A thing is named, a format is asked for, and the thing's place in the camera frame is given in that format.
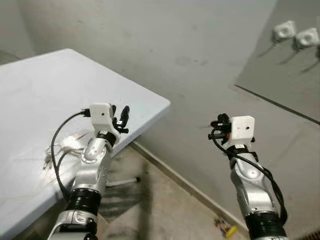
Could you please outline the white folding table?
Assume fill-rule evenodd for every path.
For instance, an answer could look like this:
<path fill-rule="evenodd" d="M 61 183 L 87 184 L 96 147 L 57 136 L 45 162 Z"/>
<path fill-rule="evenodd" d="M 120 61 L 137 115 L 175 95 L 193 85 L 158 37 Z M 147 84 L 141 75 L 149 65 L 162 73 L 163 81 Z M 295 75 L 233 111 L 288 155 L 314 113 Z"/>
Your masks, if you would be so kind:
<path fill-rule="evenodd" d="M 48 162 L 55 131 L 93 103 L 130 107 L 114 153 L 169 112 L 170 101 L 71 49 L 0 65 L 0 238 L 62 198 Z"/>

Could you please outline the white metal table leg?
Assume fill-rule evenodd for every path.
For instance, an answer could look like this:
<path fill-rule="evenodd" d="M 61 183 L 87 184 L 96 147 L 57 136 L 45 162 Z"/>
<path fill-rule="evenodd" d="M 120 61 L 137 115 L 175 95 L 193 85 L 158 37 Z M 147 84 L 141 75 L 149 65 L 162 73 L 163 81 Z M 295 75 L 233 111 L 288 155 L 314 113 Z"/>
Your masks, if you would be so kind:
<path fill-rule="evenodd" d="M 106 188 L 112 188 L 115 186 L 122 186 L 122 185 L 128 185 L 131 183 L 139 183 L 141 181 L 141 178 L 139 176 L 129 178 L 129 179 L 124 179 L 124 180 L 115 180 L 115 181 L 107 181 L 105 183 Z"/>

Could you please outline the silver key bunch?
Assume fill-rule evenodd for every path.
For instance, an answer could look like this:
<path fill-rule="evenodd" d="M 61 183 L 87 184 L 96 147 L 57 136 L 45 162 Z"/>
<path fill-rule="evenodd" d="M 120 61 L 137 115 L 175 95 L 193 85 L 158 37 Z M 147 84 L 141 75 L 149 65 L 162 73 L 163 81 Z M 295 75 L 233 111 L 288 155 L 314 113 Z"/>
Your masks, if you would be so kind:
<path fill-rule="evenodd" d="M 54 150 L 55 154 L 58 153 L 67 153 L 71 154 L 75 157 L 80 157 L 85 150 L 86 144 L 81 142 L 81 139 L 89 134 L 88 131 L 80 131 L 72 135 L 68 135 L 61 142 L 55 142 L 54 146 L 48 146 L 45 150 L 46 158 L 43 163 L 42 169 L 51 169 L 52 168 L 52 160 L 51 150 Z"/>

